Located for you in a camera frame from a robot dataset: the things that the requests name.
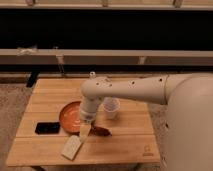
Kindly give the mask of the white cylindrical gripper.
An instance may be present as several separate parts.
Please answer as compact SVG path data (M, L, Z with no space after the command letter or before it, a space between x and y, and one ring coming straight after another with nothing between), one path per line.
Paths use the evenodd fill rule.
M91 123L95 120L100 104L101 104L100 100L98 99L91 100L86 97L84 97L83 100L81 101L79 108L80 119L84 122L87 122L82 123L80 125L79 136L81 139L85 139L89 135L91 125L88 123Z

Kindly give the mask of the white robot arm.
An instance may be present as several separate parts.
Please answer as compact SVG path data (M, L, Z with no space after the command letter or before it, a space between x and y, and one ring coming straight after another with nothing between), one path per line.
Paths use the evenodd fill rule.
M167 107L164 171L213 171L213 74L172 74L130 81L93 77L81 86L80 118L95 120L106 97Z

